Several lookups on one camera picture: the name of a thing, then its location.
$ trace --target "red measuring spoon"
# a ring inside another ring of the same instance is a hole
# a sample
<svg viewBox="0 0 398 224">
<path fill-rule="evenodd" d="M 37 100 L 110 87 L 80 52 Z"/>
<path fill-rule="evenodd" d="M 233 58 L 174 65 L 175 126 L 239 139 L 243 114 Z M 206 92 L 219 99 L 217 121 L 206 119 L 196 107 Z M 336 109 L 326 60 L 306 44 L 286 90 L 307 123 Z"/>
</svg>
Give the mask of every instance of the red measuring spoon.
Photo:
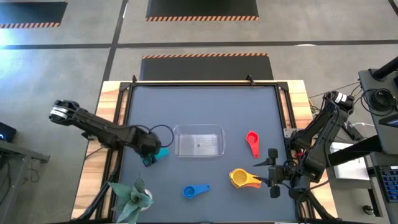
<svg viewBox="0 0 398 224">
<path fill-rule="evenodd" d="M 246 136 L 246 141 L 249 143 L 253 157 L 258 159 L 260 157 L 259 151 L 259 135 L 254 131 L 250 131 Z"/>
</svg>

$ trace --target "dark gray tabletop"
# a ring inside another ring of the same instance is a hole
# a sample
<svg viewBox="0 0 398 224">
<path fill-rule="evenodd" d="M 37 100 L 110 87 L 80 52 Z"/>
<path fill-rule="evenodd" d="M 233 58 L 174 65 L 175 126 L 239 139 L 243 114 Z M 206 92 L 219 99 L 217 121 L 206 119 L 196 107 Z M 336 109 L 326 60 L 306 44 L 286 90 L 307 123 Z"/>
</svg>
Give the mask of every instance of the dark gray tabletop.
<svg viewBox="0 0 398 224">
<path fill-rule="evenodd" d="M 253 167 L 267 157 L 270 147 L 285 152 L 282 125 L 274 87 L 146 87 L 134 90 L 129 124 L 153 127 L 166 124 L 219 124 L 226 135 L 226 149 L 215 158 L 184 159 L 174 153 L 150 167 L 125 148 L 119 182 L 133 186 L 140 174 L 154 197 L 138 222 L 263 222 L 294 221 L 295 205 L 284 186 L 280 197 L 270 198 L 269 188 L 236 189 L 228 174 L 235 168 L 267 177 L 266 167 Z M 260 159 L 253 159 L 246 134 L 260 137 Z M 163 144 L 170 141 L 165 128 L 154 130 Z M 209 184 L 211 190 L 194 199 L 182 195 L 186 185 Z"/>
<path fill-rule="evenodd" d="M 360 71 L 359 79 L 361 80 L 361 85 L 363 91 L 370 89 L 380 89 L 386 88 L 391 91 L 392 95 L 398 99 L 398 88 L 395 86 L 393 79 L 398 77 L 398 72 L 394 72 L 386 77 L 386 80 L 379 82 L 371 76 L 369 71 Z M 372 115 L 373 123 L 377 131 L 377 135 L 379 136 L 381 146 L 383 151 L 387 154 L 398 154 L 398 128 L 381 125 L 379 124 L 379 120 L 386 118 L 388 116 L 397 114 L 397 110 L 394 110 L 391 114 L 387 116 L 378 116 L 375 114 Z"/>
</svg>

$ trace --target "wooden table frame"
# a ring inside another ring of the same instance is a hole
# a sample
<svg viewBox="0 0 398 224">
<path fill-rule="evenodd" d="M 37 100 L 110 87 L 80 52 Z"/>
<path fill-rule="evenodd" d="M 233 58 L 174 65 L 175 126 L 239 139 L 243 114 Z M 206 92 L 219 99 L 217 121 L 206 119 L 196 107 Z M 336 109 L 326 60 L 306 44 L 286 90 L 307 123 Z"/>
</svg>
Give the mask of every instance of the wooden table frame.
<svg viewBox="0 0 398 224">
<path fill-rule="evenodd" d="M 269 80 L 258 80 L 256 83 L 278 83 L 281 88 L 279 88 L 279 95 L 282 105 L 282 114 L 285 118 L 286 128 L 299 128 L 303 129 L 312 121 L 312 114 L 310 110 L 310 105 L 308 102 L 307 92 L 305 91 L 305 85 L 302 80 L 286 80 L 286 81 L 269 81 Z M 98 101 L 98 107 L 96 115 L 100 116 L 114 123 L 123 124 L 126 122 L 126 105 L 128 94 L 122 94 L 129 91 L 121 91 L 121 86 L 123 89 L 129 88 L 131 82 L 119 82 L 119 81 L 108 81 L 103 83 L 101 94 Z M 164 85 L 171 83 L 236 83 L 243 85 L 249 85 L 249 81 L 136 81 L 143 85 L 151 85 L 155 83 L 163 83 Z M 98 141 L 89 142 L 86 154 L 89 154 L 100 148 Z M 116 151 L 110 152 L 107 150 L 98 151 L 96 154 L 90 156 L 83 164 L 83 170 L 80 177 L 80 182 L 76 194 L 75 204 L 72 211 L 71 218 L 77 218 L 80 216 L 87 206 L 94 199 L 95 195 L 98 193 L 101 185 L 106 180 L 105 177 L 109 175 L 109 170 L 105 167 L 113 167 L 115 164 L 115 154 Z M 327 173 L 324 172 L 320 182 L 324 182 L 328 179 Z M 320 203 L 326 208 L 326 210 L 337 217 L 337 212 L 335 208 L 335 203 L 333 196 L 331 194 L 330 185 L 326 184 L 323 187 L 319 187 L 313 190 L 314 195 L 320 201 Z M 104 199 L 103 211 L 109 211 L 109 202 L 112 200 L 111 191 L 108 190 L 106 197 Z M 309 217 L 308 210 L 306 209 L 306 217 Z M 106 218 L 107 213 L 97 213 L 92 216 L 92 218 Z"/>
</svg>

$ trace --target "computer keyboard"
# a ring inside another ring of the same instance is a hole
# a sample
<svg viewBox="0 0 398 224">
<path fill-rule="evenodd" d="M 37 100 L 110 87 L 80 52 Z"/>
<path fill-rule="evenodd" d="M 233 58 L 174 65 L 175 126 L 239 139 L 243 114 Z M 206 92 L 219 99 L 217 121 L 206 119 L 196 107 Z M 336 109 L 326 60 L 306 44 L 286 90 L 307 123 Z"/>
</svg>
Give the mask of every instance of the computer keyboard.
<svg viewBox="0 0 398 224">
<path fill-rule="evenodd" d="M 398 169 L 381 169 L 382 189 L 388 202 L 398 202 Z"/>
</svg>

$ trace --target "black floor mat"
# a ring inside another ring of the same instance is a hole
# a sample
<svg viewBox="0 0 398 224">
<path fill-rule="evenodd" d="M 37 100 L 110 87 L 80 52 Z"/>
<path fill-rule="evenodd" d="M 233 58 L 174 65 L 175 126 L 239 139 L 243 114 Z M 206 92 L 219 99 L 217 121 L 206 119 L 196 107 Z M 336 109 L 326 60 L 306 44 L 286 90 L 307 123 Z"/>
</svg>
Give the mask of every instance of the black floor mat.
<svg viewBox="0 0 398 224">
<path fill-rule="evenodd" d="M 265 53 L 149 55 L 142 58 L 142 80 L 273 80 Z"/>
<path fill-rule="evenodd" d="M 0 29 L 57 27 L 67 5 L 67 2 L 2 2 Z"/>
<path fill-rule="evenodd" d="M 149 0 L 147 21 L 256 21 L 256 0 Z"/>
</svg>

